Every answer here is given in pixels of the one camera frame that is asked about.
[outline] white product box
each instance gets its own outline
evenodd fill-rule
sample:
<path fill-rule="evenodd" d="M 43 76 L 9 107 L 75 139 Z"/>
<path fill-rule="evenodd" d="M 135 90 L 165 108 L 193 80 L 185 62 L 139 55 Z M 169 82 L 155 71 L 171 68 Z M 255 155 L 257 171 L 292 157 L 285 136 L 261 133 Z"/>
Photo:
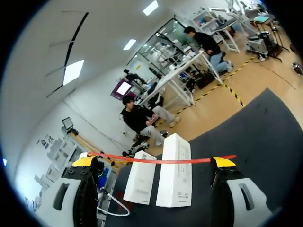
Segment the white product box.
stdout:
<path fill-rule="evenodd" d="M 144 151 L 137 152 L 134 158 L 156 160 Z M 149 205 L 155 168 L 153 163 L 133 162 L 123 199 Z"/>
<path fill-rule="evenodd" d="M 190 144 L 176 133 L 164 140 L 162 160 L 191 159 Z M 191 205 L 191 164 L 161 164 L 156 206 Z"/>

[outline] computer monitor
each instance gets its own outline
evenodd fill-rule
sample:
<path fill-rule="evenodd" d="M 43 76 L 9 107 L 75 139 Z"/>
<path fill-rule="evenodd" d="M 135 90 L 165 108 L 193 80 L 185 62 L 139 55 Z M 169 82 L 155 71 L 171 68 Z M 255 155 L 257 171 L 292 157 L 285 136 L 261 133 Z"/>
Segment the computer monitor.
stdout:
<path fill-rule="evenodd" d="M 132 87 L 133 85 L 128 81 L 121 79 L 110 95 L 116 99 L 121 100 Z"/>

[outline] white table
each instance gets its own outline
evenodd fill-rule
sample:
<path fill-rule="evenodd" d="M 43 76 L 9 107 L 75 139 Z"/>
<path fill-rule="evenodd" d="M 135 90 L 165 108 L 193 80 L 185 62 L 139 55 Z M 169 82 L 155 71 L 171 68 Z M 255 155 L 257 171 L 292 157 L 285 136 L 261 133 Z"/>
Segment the white table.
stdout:
<path fill-rule="evenodd" d="M 206 64 L 207 67 L 211 70 L 213 76 L 221 83 L 221 79 L 217 73 L 217 71 L 213 68 L 209 60 L 205 57 L 204 51 L 200 51 L 199 54 L 197 54 L 195 57 L 190 59 L 188 62 L 186 62 L 184 65 L 174 69 L 171 71 L 169 74 L 164 76 L 157 84 L 156 88 L 154 89 L 153 92 L 151 92 L 144 100 L 140 101 L 138 105 L 145 105 L 152 97 L 154 97 L 161 88 L 165 87 L 166 85 L 170 85 L 171 88 L 182 98 L 182 100 L 187 104 L 187 105 L 195 105 L 194 98 L 190 92 L 190 95 L 188 95 L 175 81 L 177 76 L 184 72 L 185 69 L 187 69 L 191 64 L 193 64 L 196 61 L 202 61 L 202 63 Z"/>
<path fill-rule="evenodd" d="M 224 38 L 222 39 L 222 41 L 223 41 L 223 43 L 225 44 L 225 46 L 227 47 L 227 49 L 228 49 L 229 51 L 235 51 L 235 52 L 240 53 L 240 50 L 239 50 L 239 48 L 238 48 L 238 45 L 236 44 L 235 40 L 232 38 L 231 34 L 227 31 L 227 29 L 228 29 L 229 27 L 231 27 L 232 25 L 234 25 L 235 23 L 237 23 L 237 20 L 236 20 L 236 19 L 231 19 L 231 20 L 229 20 L 229 21 L 226 21 L 224 25 L 217 27 L 217 28 L 213 31 L 213 34 L 216 33 L 216 32 L 224 31 L 225 34 L 228 36 L 229 40 L 231 41 L 231 43 L 228 44 Z"/>

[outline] yellow and black caution tape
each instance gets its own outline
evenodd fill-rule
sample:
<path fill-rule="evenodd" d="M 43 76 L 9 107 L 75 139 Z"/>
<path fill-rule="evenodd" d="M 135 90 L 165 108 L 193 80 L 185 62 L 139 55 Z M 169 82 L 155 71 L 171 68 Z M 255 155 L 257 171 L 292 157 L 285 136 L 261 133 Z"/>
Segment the yellow and black caution tape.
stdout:
<path fill-rule="evenodd" d="M 242 102 L 242 100 L 240 99 L 240 97 L 229 87 L 227 86 L 227 84 L 223 83 L 223 86 L 226 87 L 227 89 L 229 89 L 229 91 L 236 97 L 236 99 L 238 100 L 238 102 L 241 104 L 241 106 L 245 107 L 246 105 Z"/>
<path fill-rule="evenodd" d="M 210 89 L 208 92 L 206 92 L 205 94 L 201 95 L 199 98 L 197 98 L 197 99 L 195 100 L 195 103 L 196 103 L 197 101 L 199 101 L 201 98 L 207 96 L 209 93 L 211 93 L 211 92 L 212 92 L 213 90 L 215 90 L 217 87 L 219 87 L 219 85 L 214 86 L 214 87 L 213 87 L 212 89 Z M 181 113 L 183 110 L 186 110 L 186 109 L 189 108 L 189 107 L 190 107 L 190 106 L 185 106 L 184 108 L 182 108 L 181 110 L 179 110 L 178 112 L 176 112 L 174 115 L 176 116 L 177 114 Z M 156 127 L 158 127 L 158 126 L 164 124 L 164 122 L 165 122 L 165 120 L 162 121 L 162 122 L 160 122 L 159 124 L 157 124 Z"/>
<path fill-rule="evenodd" d="M 247 60 L 243 65 L 241 65 L 239 68 L 237 68 L 234 72 L 232 72 L 229 76 L 225 77 L 223 79 L 223 81 L 226 81 L 227 79 L 229 79 L 230 77 L 232 77 L 233 75 L 235 75 L 240 69 L 242 69 L 244 66 L 246 66 L 248 63 L 250 63 L 252 60 L 254 59 L 254 57 L 251 57 L 249 60 Z"/>
<path fill-rule="evenodd" d="M 232 72 L 229 76 L 225 77 L 223 79 L 223 81 L 226 81 L 227 79 L 229 79 L 230 77 L 232 77 L 234 74 L 236 74 L 239 70 L 241 70 L 244 66 L 246 66 L 248 63 L 250 63 L 252 60 L 254 59 L 254 57 L 251 57 L 250 59 L 248 59 L 244 64 L 242 64 L 239 68 L 237 68 L 234 72 Z M 221 84 L 218 84 L 216 86 L 214 86 L 212 89 L 210 89 L 208 92 L 206 92 L 205 94 L 201 95 L 199 98 L 197 98 L 195 100 L 195 103 L 198 102 L 201 98 L 205 97 L 206 95 L 208 95 L 209 93 L 211 93 L 213 90 L 215 90 L 217 87 L 220 87 Z M 245 104 L 242 102 L 242 100 L 239 98 L 239 96 L 230 88 L 228 87 L 225 83 L 223 83 L 224 87 L 228 88 L 230 92 L 232 92 L 232 94 L 236 97 L 236 99 L 238 100 L 238 102 L 245 107 Z M 175 115 L 181 113 L 182 111 L 186 110 L 187 108 L 189 108 L 190 106 L 185 106 L 184 108 L 182 108 L 181 110 L 179 110 L 178 112 L 175 113 Z M 156 127 L 164 124 L 165 120 L 160 122 L 159 124 L 156 125 Z"/>

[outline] black table surface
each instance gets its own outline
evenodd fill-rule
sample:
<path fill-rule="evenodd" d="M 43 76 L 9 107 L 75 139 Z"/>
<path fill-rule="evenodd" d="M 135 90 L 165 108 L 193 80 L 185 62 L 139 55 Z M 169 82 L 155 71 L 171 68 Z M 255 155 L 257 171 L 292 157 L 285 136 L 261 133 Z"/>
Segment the black table surface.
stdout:
<path fill-rule="evenodd" d="M 218 31 L 218 30 L 221 30 L 221 29 L 227 27 L 228 25 L 232 24 L 232 23 L 235 22 L 235 21 L 236 21 L 236 19 L 234 19 L 234 18 L 233 18 L 233 19 L 230 19 L 230 20 L 226 21 L 223 25 L 220 25 L 219 27 L 217 27 L 213 32 L 216 32 L 216 31 Z"/>
<path fill-rule="evenodd" d="M 218 127 L 190 141 L 192 159 L 237 155 L 232 161 L 267 196 L 272 212 L 282 206 L 302 159 L 303 132 L 285 104 L 269 89 Z M 118 176 L 113 195 L 123 201 L 131 166 Z M 192 205 L 157 207 L 160 165 L 156 166 L 149 205 L 123 201 L 128 217 L 107 216 L 106 227 L 210 226 L 209 163 L 192 165 Z M 109 211 L 125 213 L 113 201 Z"/>

